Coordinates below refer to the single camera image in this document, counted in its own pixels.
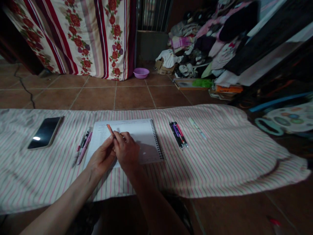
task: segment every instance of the pencil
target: pencil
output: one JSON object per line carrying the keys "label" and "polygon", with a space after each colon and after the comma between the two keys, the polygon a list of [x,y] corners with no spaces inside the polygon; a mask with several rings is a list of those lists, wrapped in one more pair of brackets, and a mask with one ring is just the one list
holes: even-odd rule
{"label": "pencil", "polygon": [[109,129],[109,131],[110,131],[111,135],[113,135],[113,136],[114,136],[113,131],[112,131],[112,128],[110,127],[110,124],[107,124],[107,127],[108,127],[108,129]]}

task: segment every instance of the smartphone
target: smartphone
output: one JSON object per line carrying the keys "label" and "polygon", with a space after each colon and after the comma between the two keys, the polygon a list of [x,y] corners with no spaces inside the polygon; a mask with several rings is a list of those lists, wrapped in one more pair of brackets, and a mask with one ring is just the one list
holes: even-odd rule
{"label": "smartphone", "polygon": [[44,119],[27,149],[43,149],[51,146],[63,118],[64,116]]}

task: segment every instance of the floral curtain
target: floral curtain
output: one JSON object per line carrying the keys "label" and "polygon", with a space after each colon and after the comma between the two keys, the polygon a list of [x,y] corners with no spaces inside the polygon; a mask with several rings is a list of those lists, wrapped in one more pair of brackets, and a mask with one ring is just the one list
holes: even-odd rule
{"label": "floral curtain", "polygon": [[53,73],[132,75],[136,1],[10,0],[4,11]]}

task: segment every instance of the purple bowl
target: purple bowl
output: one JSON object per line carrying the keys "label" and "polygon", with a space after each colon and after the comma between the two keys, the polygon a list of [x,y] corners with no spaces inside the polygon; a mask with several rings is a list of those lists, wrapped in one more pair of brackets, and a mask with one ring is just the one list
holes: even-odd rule
{"label": "purple bowl", "polygon": [[144,68],[136,68],[136,69],[134,69],[134,75],[138,79],[145,79],[148,76],[149,73],[150,72],[149,72],[148,69],[144,69]]}

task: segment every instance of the spiral notebook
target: spiral notebook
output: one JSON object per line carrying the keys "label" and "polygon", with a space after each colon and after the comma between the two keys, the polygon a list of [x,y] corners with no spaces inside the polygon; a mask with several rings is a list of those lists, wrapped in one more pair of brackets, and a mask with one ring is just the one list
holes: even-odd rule
{"label": "spiral notebook", "polygon": [[92,138],[88,146],[84,168],[87,166],[92,154],[110,136],[107,128],[109,124],[113,131],[129,132],[136,143],[140,145],[139,163],[148,164],[163,161],[163,155],[158,143],[156,129],[152,119],[133,119],[123,121],[95,122]]}

